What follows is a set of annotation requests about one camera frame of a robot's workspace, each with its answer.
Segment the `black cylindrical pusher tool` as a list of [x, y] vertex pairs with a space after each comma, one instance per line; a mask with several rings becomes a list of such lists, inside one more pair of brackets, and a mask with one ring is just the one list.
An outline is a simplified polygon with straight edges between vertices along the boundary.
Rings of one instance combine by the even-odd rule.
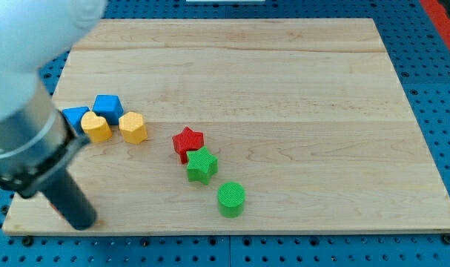
[[95, 223], [95, 208], [66, 169], [47, 173], [40, 191], [74, 229], [83, 231]]

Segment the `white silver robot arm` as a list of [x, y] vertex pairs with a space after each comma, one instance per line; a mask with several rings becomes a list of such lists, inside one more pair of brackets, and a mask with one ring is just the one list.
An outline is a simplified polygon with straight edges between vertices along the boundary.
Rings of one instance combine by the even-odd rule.
[[105, 0], [0, 1], [0, 188], [43, 194], [85, 230], [96, 211], [68, 173], [89, 143], [53, 104], [40, 69], [72, 48], [102, 18]]

